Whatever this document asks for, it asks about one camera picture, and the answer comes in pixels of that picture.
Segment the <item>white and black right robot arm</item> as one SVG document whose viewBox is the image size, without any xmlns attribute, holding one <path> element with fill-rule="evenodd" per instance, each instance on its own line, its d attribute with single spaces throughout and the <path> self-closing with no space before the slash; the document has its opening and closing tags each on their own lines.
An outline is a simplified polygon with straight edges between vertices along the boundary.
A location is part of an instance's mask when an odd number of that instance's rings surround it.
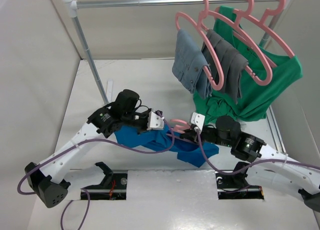
<svg viewBox="0 0 320 230">
<path fill-rule="evenodd" d="M 219 117 L 215 125 L 205 125 L 205 117 L 191 116 L 190 126 L 180 137 L 199 145 L 202 156 L 218 174 L 231 176 L 235 186 L 266 186 L 291 195 L 313 211 L 320 210 L 320 168 L 301 163 L 285 153 L 278 152 L 264 140 L 243 132 L 239 122 L 230 116 Z M 230 148 L 239 162 L 232 172 L 216 168 L 203 149 L 204 143 Z"/>
</svg>

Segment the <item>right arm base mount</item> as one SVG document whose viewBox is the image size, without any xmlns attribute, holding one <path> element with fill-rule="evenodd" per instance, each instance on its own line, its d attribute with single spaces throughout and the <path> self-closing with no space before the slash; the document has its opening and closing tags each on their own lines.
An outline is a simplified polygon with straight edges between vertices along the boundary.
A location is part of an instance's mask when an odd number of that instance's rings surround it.
<svg viewBox="0 0 320 230">
<path fill-rule="evenodd" d="M 264 193 L 261 186 L 249 185 L 247 169 L 235 175 L 216 173 L 217 195 L 219 200 L 261 199 Z"/>
</svg>

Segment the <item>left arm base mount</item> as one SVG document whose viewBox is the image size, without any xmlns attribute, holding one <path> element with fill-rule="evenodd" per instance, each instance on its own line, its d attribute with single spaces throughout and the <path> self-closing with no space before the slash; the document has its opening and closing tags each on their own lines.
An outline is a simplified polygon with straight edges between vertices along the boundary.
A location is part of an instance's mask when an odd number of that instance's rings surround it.
<svg viewBox="0 0 320 230">
<path fill-rule="evenodd" d="M 122 170 L 112 171 L 105 163 L 95 164 L 103 171 L 104 177 L 99 184 L 85 187 L 91 200 L 126 200 L 128 172 Z"/>
</svg>

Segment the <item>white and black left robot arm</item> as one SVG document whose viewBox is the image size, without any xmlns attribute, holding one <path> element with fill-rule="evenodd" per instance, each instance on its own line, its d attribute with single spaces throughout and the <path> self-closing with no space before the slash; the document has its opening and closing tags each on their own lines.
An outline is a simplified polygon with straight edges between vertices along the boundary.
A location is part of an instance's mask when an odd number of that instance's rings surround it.
<svg viewBox="0 0 320 230">
<path fill-rule="evenodd" d="M 106 188 L 111 184 L 113 171 L 103 162 L 76 173 L 70 169 L 98 143 L 123 126 L 134 127 L 139 132 L 158 126 L 159 116 L 151 108 L 142 113 L 137 111 L 139 100 L 136 92 L 121 91 L 114 102 L 93 112 L 75 136 L 53 156 L 25 167 L 29 186 L 46 207 L 58 205 L 71 189 L 88 186 Z"/>
</svg>

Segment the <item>blue t shirt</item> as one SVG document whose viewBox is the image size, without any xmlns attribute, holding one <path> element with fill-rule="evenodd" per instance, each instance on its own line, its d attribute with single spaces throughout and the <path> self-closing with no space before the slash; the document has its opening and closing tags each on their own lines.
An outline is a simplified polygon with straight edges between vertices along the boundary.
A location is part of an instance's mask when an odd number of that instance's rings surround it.
<svg viewBox="0 0 320 230">
<path fill-rule="evenodd" d="M 120 131 L 115 132 L 119 144 L 130 148 L 143 146 L 150 150 L 159 152 L 170 148 L 171 152 L 177 153 L 177 159 L 189 163 L 195 167 L 201 167 L 205 163 L 200 147 L 195 143 L 180 140 L 180 134 L 175 132 L 175 139 L 169 136 L 169 128 L 155 130 L 138 134 L 138 130 L 123 126 Z"/>
</svg>

